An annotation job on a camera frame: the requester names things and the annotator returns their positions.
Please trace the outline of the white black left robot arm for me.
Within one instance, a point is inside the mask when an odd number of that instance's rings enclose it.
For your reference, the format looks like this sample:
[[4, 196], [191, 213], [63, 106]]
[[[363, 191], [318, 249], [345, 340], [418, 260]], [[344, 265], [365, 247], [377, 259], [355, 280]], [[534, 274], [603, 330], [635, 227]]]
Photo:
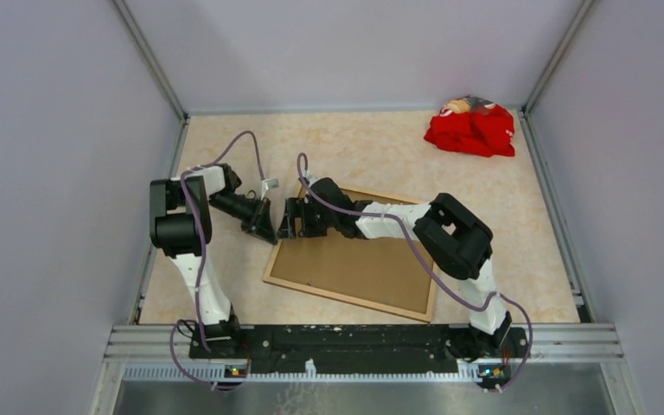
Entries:
[[197, 342], [222, 357], [232, 357], [241, 350], [243, 335], [210, 258], [210, 209], [239, 220], [243, 233], [272, 245], [278, 242], [271, 223], [271, 201], [253, 191], [238, 194], [241, 184], [226, 163], [193, 168], [150, 184], [152, 245], [171, 259], [193, 296]]

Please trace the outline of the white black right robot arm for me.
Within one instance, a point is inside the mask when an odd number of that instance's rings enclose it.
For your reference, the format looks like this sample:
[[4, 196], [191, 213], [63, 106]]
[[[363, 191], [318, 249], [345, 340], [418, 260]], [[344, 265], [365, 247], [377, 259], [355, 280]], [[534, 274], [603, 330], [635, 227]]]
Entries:
[[527, 357], [529, 333], [517, 331], [507, 299], [497, 291], [493, 233], [453, 195], [419, 204], [354, 200], [332, 179], [302, 181], [307, 193], [284, 202], [280, 239], [319, 238], [330, 229], [348, 239], [402, 239], [417, 259], [428, 255], [460, 287], [446, 293], [469, 312], [469, 323], [447, 339], [447, 349], [468, 362], [482, 357]]

